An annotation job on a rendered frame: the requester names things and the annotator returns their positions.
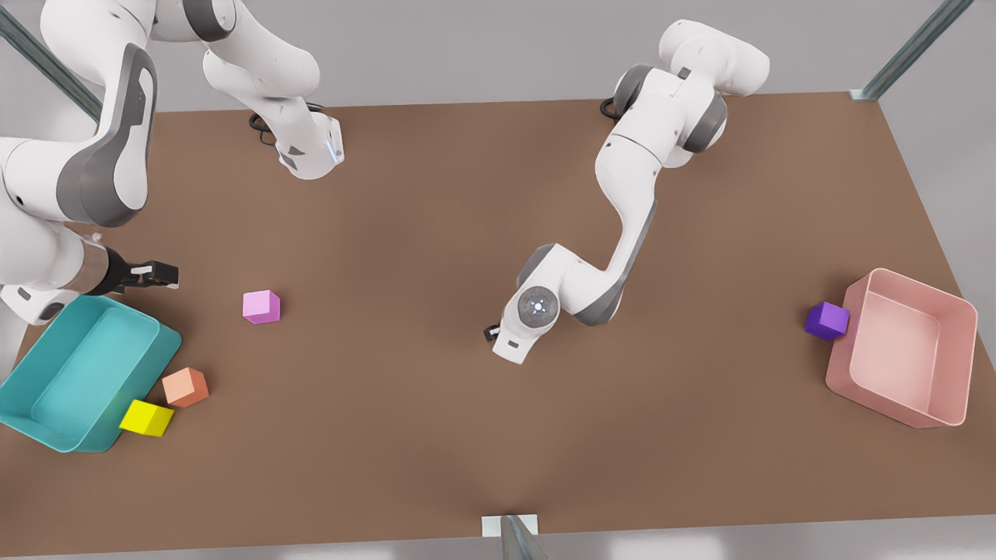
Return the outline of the teal plastic bin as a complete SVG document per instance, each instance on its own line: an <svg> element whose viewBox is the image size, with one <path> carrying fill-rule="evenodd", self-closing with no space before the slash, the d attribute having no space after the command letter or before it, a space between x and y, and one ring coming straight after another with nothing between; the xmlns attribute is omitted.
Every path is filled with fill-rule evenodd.
<svg viewBox="0 0 996 560"><path fill-rule="evenodd" d="M181 334L106 296L63 309L0 383L0 423L58 453L104 453L181 347Z"/></svg>

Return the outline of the orange cube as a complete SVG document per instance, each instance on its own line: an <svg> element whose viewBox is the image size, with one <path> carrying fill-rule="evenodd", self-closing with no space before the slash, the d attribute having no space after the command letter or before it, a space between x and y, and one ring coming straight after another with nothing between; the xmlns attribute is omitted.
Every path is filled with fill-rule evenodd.
<svg viewBox="0 0 996 560"><path fill-rule="evenodd" d="M184 368L171 373L165 376L161 383L165 400L174 407L187 408L209 397L209 387L203 372L193 368Z"/></svg>

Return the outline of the pink cube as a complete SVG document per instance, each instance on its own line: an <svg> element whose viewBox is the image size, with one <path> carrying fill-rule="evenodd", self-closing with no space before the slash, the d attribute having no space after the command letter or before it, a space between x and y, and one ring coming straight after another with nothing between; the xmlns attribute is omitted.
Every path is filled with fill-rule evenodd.
<svg viewBox="0 0 996 560"><path fill-rule="evenodd" d="M242 296L242 317L253 324L277 322L281 318L281 300L272 290L246 292Z"/></svg>

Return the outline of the yellow cube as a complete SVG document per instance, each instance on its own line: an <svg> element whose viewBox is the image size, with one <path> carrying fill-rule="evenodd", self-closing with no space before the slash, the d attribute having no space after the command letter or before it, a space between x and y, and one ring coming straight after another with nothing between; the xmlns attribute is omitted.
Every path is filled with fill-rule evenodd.
<svg viewBox="0 0 996 560"><path fill-rule="evenodd" d="M120 429L139 435L161 437L170 425L174 410L133 400L120 422Z"/></svg>

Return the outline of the purple cube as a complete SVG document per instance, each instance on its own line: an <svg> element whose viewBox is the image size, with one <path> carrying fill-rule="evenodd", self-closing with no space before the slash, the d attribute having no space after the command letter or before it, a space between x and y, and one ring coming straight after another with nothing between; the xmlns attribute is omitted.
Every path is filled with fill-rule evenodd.
<svg viewBox="0 0 996 560"><path fill-rule="evenodd" d="M846 334L849 321L849 310L824 301L808 310L804 331L819 339L833 341Z"/></svg>

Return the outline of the pink plastic bin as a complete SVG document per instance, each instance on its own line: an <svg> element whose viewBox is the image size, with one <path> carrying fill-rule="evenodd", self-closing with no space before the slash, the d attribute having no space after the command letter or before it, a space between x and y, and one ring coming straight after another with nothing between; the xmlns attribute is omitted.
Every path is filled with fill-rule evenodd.
<svg viewBox="0 0 996 560"><path fill-rule="evenodd" d="M964 298L876 268L847 287L846 333L826 386L915 429L965 422L978 312Z"/></svg>

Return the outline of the silver frame post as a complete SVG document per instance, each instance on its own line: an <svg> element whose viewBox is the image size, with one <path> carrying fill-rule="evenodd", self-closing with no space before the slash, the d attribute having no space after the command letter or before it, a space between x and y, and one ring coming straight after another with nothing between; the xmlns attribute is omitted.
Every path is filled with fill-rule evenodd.
<svg viewBox="0 0 996 560"><path fill-rule="evenodd" d="M502 560L550 560L538 542L538 517L506 514L481 518L482 537L500 538Z"/></svg>
<svg viewBox="0 0 996 560"><path fill-rule="evenodd" d="M975 1L943 0L912 33L910 39L869 79L867 85L860 89L850 89L849 97L858 102L880 100Z"/></svg>
<svg viewBox="0 0 996 560"><path fill-rule="evenodd" d="M57 86L68 99L84 111L86 116L92 118L95 123L100 123L102 103L2 5L0 5L0 37L40 74Z"/></svg>

